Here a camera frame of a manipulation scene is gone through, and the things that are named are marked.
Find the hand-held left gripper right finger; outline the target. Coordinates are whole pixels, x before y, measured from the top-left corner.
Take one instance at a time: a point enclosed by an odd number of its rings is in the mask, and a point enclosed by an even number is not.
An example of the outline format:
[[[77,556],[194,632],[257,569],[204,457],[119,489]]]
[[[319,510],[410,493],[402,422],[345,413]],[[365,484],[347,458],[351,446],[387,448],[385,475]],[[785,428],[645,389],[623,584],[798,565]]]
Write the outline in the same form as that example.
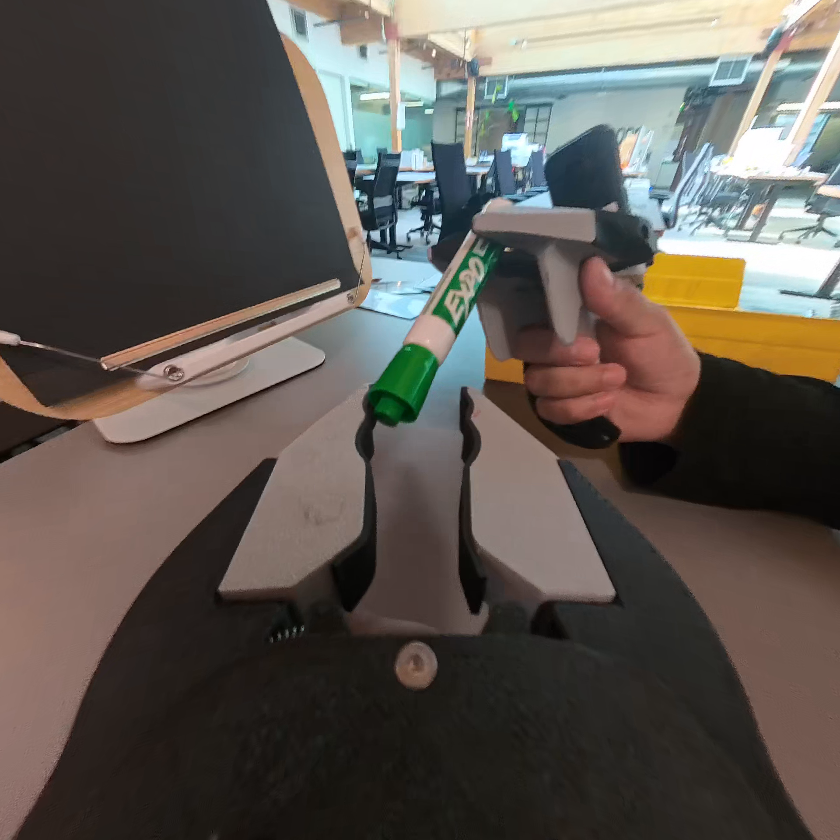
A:
[[[458,577],[469,611],[616,598],[559,459],[479,391],[459,397]]]

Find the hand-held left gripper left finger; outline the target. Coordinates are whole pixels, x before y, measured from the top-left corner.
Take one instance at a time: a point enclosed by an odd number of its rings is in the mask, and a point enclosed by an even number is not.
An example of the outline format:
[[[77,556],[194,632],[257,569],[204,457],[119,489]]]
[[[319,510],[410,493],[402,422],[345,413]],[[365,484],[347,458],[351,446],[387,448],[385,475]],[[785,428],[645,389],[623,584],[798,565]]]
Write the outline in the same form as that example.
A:
[[[375,576],[375,418],[366,387],[278,455],[218,588],[230,602],[351,613]]]

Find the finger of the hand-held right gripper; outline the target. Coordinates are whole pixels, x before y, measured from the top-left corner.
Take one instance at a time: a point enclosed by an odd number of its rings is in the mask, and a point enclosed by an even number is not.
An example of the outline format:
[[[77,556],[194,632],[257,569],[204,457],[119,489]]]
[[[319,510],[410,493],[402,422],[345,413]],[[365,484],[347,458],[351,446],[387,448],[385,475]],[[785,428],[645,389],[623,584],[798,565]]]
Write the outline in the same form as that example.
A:
[[[553,249],[558,271],[548,289],[556,337],[569,345],[594,334],[594,317],[585,307],[579,283],[581,265],[595,255],[595,214],[580,208],[539,207],[492,200],[474,216],[472,232],[502,245],[537,256]]]
[[[503,249],[490,271],[477,309],[487,345],[499,361],[517,357],[518,337],[528,328],[546,329],[553,337],[548,289],[558,271],[553,249],[539,255]]]

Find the green whiteboard marker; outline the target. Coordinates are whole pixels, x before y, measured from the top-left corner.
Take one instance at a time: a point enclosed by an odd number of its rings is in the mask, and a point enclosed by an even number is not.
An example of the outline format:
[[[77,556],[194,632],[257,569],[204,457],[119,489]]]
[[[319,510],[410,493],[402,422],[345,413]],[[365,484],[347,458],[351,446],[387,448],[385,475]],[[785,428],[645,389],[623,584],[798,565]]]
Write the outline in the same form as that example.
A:
[[[401,347],[370,387],[367,403],[388,427],[415,422],[436,374],[491,277],[503,246],[468,234]]]

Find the person's right forearm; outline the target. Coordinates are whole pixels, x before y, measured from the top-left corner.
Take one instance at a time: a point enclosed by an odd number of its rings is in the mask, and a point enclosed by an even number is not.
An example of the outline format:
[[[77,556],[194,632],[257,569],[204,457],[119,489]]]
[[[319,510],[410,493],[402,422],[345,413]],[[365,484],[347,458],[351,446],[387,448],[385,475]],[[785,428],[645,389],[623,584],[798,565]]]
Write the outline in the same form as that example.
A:
[[[826,381],[701,353],[675,437],[618,451],[636,487],[839,529],[839,390]]]

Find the person's right hand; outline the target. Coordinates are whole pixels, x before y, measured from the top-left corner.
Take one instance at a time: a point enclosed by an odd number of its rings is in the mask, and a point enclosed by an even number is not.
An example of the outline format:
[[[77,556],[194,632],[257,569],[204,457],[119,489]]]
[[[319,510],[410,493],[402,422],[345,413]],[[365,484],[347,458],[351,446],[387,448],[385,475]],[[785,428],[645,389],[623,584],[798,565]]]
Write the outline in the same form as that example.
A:
[[[559,426],[605,417],[623,444],[671,441],[699,384],[698,353],[664,308],[602,259],[583,264],[579,285],[594,337],[563,344],[537,327],[518,335],[536,414]]]

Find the black office chair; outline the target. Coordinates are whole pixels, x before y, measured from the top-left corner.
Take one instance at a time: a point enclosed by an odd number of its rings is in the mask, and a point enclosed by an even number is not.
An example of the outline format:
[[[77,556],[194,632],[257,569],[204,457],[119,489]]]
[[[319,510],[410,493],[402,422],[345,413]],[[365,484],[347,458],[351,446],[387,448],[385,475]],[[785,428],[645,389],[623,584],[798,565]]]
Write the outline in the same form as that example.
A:
[[[396,187],[400,167],[399,154],[380,153],[372,180],[359,184],[364,195],[360,221],[368,248],[383,250],[398,259],[405,250],[405,247],[399,246],[396,241]]]
[[[434,268],[444,272],[467,234],[477,211],[472,198],[463,147],[458,143],[432,143],[432,156],[441,209],[441,229],[435,246],[429,249]]]

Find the dark glossy sheet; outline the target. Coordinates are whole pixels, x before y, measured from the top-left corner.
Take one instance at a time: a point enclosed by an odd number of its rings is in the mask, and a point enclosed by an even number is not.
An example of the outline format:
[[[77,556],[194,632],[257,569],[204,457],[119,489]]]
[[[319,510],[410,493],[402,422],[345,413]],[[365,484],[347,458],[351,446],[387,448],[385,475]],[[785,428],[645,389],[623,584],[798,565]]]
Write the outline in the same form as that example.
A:
[[[371,285],[371,290],[360,304],[360,309],[414,321],[425,309],[438,281],[438,276],[379,280]]]

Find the white board stand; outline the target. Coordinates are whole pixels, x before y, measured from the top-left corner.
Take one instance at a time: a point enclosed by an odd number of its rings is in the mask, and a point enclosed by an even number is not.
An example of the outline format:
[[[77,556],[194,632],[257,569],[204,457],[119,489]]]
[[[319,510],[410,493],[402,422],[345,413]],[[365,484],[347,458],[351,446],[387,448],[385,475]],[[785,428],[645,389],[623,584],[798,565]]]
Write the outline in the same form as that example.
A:
[[[298,334],[352,310],[369,285],[360,276],[349,290],[172,356],[139,377],[148,400],[95,419],[94,427],[111,444],[140,443],[314,371],[325,352]]]

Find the yellow plastic bin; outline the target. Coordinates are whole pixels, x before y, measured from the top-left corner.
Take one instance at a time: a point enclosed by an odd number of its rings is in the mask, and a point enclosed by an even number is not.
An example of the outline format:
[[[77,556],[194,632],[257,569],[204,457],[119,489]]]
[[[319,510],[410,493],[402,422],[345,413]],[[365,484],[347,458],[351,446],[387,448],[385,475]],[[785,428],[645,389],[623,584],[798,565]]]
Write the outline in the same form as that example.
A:
[[[696,350],[783,375],[838,381],[838,320],[746,311],[737,307],[742,259],[668,255],[624,275],[643,283],[645,296],[664,306]],[[489,381],[523,383],[523,365],[486,350]]]

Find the black wood-framed board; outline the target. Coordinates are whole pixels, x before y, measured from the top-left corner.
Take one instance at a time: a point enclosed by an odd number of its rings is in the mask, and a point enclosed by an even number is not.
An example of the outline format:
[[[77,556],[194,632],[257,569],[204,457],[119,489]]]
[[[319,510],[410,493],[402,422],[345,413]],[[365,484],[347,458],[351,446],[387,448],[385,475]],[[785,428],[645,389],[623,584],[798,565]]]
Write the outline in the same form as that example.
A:
[[[267,2],[2,2],[2,403],[87,421],[355,308],[322,84]]]

